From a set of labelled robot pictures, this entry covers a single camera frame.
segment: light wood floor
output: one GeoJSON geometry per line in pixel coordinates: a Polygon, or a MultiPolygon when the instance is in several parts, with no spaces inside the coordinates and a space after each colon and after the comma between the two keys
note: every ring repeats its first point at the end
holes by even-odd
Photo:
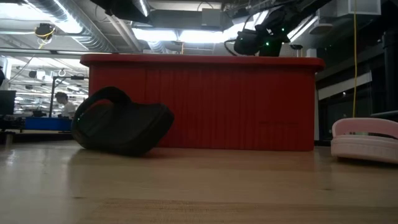
{"type": "Polygon", "coordinates": [[[398,167],[314,152],[154,149],[73,141],[0,149],[0,223],[398,223],[398,167]]]}

